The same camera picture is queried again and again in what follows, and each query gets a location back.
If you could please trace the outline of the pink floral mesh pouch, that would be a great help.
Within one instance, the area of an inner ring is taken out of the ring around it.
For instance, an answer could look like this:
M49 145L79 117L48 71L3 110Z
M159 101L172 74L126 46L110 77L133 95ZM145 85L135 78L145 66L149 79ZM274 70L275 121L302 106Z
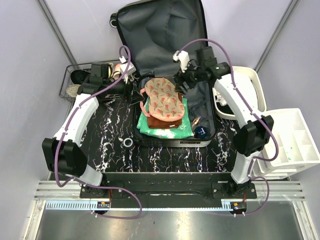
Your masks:
M179 94L175 92L175 86L168 79L152 78L139 92L149 97L148 109L144 103L140 102L143 114L154 117L163 122L174 122L181 120L185 115L183 102L179 99Z

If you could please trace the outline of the brown towel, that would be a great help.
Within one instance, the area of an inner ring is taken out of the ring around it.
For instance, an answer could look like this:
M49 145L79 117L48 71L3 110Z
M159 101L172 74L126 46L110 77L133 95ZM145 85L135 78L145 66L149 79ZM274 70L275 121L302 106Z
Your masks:
M182 124L182 119L175 121L162 121L153 116L147 118L147 125L150 129L177 129Z

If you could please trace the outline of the green tie-dye cloth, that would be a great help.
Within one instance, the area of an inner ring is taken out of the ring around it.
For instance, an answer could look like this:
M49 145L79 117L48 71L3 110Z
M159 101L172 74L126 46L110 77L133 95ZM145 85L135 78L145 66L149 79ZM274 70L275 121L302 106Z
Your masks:
M188 111L185 111L184 116L181 120L182 123L178 128L150 128L147 123L147 117L141 112L136 124L136 128L141 134L160 139L185 139L193 137L194 133L192 131Z

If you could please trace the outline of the space astronaut kids suitcase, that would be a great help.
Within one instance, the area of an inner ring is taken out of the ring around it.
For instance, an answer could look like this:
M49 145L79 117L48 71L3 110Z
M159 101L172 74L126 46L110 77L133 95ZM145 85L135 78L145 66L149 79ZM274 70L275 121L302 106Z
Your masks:
M173 62L173 55L185 44L204 39L207 26L203 4L200 0L140 0L125 5L109 19L124 45L131 52L131 61L139 76L141 89L148 80L164 77L172 80L180 66ZM204 138L157 138L141 132L145 118L139 105L133 112L133 137L145 147L202 148L209 145L216 134L216 110L212 87L208 82L198 83L183 98L187 101L190 122L201 116L200 124L206 130Z

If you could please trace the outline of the black garment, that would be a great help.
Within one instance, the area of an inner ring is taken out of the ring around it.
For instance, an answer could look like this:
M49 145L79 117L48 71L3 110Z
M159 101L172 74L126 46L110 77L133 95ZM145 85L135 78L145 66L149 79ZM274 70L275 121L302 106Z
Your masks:
M228 115L234 115L233 111L231 110L231 108L229 107L228 104L224 105L224 106L220 106L219 110L223 113L223 114L228 114Z

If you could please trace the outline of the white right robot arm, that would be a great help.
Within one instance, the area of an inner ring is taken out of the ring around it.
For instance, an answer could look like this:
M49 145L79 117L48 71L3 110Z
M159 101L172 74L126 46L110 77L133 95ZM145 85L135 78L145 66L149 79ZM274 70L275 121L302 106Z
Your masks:
M233 137L237 154L231 171L233 182L227 185L227 192L236 199L244 194L244 184L251 180L254 160L259 159L260 152L269 140L275 140L272 133L274 120L246 101L235 82L235 72L231 65L218 62L212 47L196 50L195 56L195 65L192 65L186 51L178 50L174 53L173 61L180 64L180 70L174 76L176 90L187 93L198 83L207 82L224 98L233 112L240 131Z

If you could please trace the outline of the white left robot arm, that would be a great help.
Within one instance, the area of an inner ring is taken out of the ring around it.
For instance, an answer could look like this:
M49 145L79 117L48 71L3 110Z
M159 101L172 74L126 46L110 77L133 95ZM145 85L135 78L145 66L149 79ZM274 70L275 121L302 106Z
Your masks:
M132 63L124 61L117 65L94 62L89 72L75 70L71 79L82 77L82 83L72 84L75 88L75 102L62 127L52 138L45 138L42 150L47 168L59 176L90 186L90 192L97 198L108 193L103 174L88 164L86 155L80 148L81 138L100 101L110 95L120 95L128 100L131 97L133 73Z

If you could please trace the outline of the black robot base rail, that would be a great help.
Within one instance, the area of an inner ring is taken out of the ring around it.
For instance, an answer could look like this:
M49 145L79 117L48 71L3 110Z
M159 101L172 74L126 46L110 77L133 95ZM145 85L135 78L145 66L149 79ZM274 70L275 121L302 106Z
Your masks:
M253 182L238 185L229 172L109 172L102 176L104 186L125 188L138 197L185 195L217 200L257 198Z

